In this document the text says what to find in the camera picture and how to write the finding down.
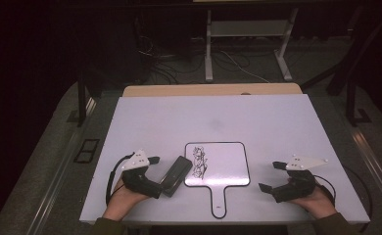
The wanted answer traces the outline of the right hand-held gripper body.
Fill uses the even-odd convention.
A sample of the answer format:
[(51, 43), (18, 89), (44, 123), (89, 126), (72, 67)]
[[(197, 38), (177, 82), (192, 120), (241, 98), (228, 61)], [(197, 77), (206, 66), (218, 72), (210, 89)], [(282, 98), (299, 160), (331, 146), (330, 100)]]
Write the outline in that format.
[(311, 194), (315, 187), (315, 179), (310, 169), (327, 163), (328, 160), (325, 159), (293, 156), (286, 163), (284, 170), (289, 175), (288, 183), (273, 188), (271, 195), (277, 203), (304, 198)]

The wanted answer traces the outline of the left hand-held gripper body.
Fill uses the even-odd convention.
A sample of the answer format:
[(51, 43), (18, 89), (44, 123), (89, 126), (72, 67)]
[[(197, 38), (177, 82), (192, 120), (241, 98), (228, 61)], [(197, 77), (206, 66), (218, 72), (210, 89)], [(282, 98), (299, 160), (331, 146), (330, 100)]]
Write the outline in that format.
[(156, 182), (146, 177), (149, 165), (146, 153), (143, 150), (136, 151), (121, 167), (124, 186), (133, 192), (151, 197), (150, 186)]

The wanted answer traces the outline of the black board eraser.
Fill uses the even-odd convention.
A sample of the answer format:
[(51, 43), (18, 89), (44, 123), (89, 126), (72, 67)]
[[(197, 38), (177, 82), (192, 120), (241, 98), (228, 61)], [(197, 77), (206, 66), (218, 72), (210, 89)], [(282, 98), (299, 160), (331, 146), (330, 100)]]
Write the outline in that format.
[(182, 156), (179, 156), (172, 166), (167, 171), (161, 181), (163, 194), (167, 197), (172, 197), (177, 188), (184, 180), (189, 170), (192, 167), (192, 162)]

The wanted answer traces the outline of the small white board with handle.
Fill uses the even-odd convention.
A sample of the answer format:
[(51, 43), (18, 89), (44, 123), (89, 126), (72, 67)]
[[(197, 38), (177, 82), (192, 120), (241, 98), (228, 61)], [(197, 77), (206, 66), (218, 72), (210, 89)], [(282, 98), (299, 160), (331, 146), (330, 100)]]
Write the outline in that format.
[(212, 215), (227, 214), (225, 190), (251, 182), (245, 146), (241, 142), (194, 142), (185, 146), (185, 158), (193, 165), (185, 177), (188, 187), (205, 187), (211, 193)]

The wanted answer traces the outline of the person's left hand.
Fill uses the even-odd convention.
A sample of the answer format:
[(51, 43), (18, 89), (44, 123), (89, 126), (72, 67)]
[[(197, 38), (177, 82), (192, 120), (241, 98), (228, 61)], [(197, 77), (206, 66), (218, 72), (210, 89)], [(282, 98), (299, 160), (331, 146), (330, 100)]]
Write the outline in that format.
[(147, 199), (148, 196), (125, 188), (124, 182), (120, 179), (102, 217), (122, 221), (136, 205)]

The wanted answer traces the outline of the person's right hand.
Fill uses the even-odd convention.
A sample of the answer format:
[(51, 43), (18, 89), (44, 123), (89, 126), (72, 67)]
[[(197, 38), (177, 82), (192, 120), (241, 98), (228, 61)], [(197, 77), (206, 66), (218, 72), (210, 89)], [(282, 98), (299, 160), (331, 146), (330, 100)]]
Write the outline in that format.
[(322, 219), (337, 213), (330, 199), (318, 186), (314, 187), (311, 194), (304, 198), (291, 200), (291, 203), (300, 206), (315, 219)]

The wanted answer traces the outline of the wooden table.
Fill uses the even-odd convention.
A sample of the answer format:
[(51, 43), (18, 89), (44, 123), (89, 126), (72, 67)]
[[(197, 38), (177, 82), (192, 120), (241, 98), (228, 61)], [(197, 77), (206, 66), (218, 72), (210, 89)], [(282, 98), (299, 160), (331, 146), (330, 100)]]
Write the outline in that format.
[(296, 83), (233, 83), (137, 85), (123, 90), (122, 97), (226, 96), (302, 94)]

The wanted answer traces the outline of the black metal stand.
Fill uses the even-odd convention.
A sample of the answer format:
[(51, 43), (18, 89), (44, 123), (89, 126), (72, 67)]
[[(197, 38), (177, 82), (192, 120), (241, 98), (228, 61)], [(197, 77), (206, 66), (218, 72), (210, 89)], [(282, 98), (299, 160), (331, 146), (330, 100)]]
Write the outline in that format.
[(319, 73), (300, 85), (303, 91), (308, 90), (320, 81), (332, 75), (326, 92), (330, 96), (338, 96), (346, 88), (345, 116), (352, 126), (370, 122), (365, 111), (356, 109), (356, 93), (358, 79), (354, 73), (358, 65), (366, 58), (370, 46), (382, 30), (382, 9), (365, 7), (358, 18), (358, 29), (355, 30), (353, 44), (346, 56), (333, 67)]

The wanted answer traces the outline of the white metal stand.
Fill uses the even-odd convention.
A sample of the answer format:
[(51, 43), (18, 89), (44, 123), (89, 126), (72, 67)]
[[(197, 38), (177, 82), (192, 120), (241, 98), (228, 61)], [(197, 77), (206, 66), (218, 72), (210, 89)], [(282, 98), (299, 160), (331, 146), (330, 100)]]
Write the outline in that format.
[(211, 10), (207, 11), (205, 75), (206, 81), (214, 80), (212, 39), (217, 37), (280, 37), (281, 45), (274, 51), (274, 58), (285, 81), (293, 79), (284, 59), (299, 9), (291, 10), (287, 20), (214, 21)]

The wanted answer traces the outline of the black rectangular floor frame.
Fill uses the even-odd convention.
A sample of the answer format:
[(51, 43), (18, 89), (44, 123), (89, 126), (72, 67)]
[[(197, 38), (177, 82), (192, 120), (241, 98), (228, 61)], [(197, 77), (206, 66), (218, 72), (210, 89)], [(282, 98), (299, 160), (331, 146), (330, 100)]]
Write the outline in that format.
[(98, 148), (99, 139), (84, 139), (73, 161), (77, 164), (90, 164)]

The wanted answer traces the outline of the aluminium rail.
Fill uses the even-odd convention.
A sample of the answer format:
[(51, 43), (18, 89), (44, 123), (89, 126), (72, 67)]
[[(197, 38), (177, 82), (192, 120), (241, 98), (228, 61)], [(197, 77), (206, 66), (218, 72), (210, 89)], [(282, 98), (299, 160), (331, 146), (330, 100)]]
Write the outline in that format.
[(358, 152), (382, 194), (382, 163), (376, 147), (370, 138), (357, 126), (349, 127), (350, 134)]
[(41, 235), (43, 227), (51, 210), (54, 208), (56, 199), (64, 184), (69, 164), (73, 160), (77, 146), (85, 132), (85, 125), (90, 121), (90, 117), (94, 112), (95, 107), (96, 101), (93, 98), (88, 98), (87, 103), (79, 108), (84, 112), (84, 117), (78, 116), (76, 119), (75, 131), (66, 145), (64, 156), (62, 157), (58, 169), (47, 188), (46, 194), (42, 197), (40, 206), (38, 207), (29, 228), (25, 232), (25, 235)]

